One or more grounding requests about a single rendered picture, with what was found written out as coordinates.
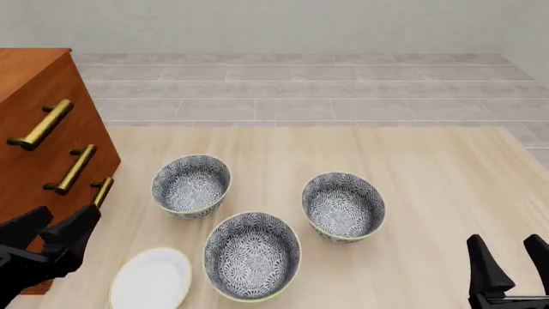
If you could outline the wooden cabinet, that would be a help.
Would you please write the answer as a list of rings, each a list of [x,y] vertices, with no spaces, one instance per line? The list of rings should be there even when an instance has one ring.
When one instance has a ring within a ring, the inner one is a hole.
[[[8,138],[26,136],[43,120],[43,106],[61,100],[73,102],[73,110],[34,151],[7,144]],[[97,147],[96,153],[69,193],[43,190],[44,184],[59,182],[72,166],[77,156],[69,152],[88,144]],[[0,223],[46,206],[53,219],[45,228],[55,226],[93,204],[97,189],[90,185],[113,179],[120,161],[70,49],[0,48]],[[43,246],[38,233],[24,250],[40,254]],[[51,282],[20,294],[46,293]]]

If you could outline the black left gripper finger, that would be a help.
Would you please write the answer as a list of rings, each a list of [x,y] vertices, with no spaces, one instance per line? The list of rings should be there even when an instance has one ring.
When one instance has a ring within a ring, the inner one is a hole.
[[[10,221],[0,223],[0,245],[26,249],[52,219],[50,210],[46,206],[39,206]]]
[[[89,204],[55,226],[39,232],[44,241],[40,254],[47,259],[46,280],[66,277],[81,267],[87,242],[100,217],[97,206]]]

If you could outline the grey patterned bowl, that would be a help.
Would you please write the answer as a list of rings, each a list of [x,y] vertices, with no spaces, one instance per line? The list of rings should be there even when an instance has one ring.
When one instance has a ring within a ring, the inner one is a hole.
[[[384,224],[387,209],[370,182],[351,173],[327,172],[310,179],[301,207],[312,228],[330,241],[352,244]]]
[[[232,175],[224,161],[190,154],[170,161],[151,182],[153,200],[167,213],[184,219],[203,218],[224,202]]]
[[[247,211],[227,217],[209,234],[202,267],[213,288],[240,303],[281,294],[299,272],[298,234],[281,218]]]

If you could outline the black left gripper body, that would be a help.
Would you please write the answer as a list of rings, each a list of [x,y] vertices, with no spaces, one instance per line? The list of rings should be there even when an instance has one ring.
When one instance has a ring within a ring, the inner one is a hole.
[[[64,251],[38,254],[0,245],[0,303],[10,303],[22,290],[65,277],[59,266]]]

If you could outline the white plate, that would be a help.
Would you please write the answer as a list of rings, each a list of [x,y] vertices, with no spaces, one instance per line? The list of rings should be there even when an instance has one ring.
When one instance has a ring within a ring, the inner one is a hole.
[[[171,247],[158,247],[129,259],[112,280],[110,309],[178,309],[190,291],[188,257]]]

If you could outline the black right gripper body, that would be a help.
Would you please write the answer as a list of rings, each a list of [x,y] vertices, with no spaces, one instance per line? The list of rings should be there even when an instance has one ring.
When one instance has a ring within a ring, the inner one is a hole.
[[[503,292],[470,294],[471,309],[549,309],[549,295],[507,296]]]

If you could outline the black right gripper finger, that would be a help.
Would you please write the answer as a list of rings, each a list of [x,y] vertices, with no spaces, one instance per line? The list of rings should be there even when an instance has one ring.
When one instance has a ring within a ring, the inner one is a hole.
[[[484,240],[473,234],[467,239],[470,264],[469,295],[483,295],[487,298],[505,298],[505,293],[515,283],[499,267],[489,252]]]
[[[537,269],[544,290],[549,292],[549,244],[538,234],[528,236],[523,244]]]

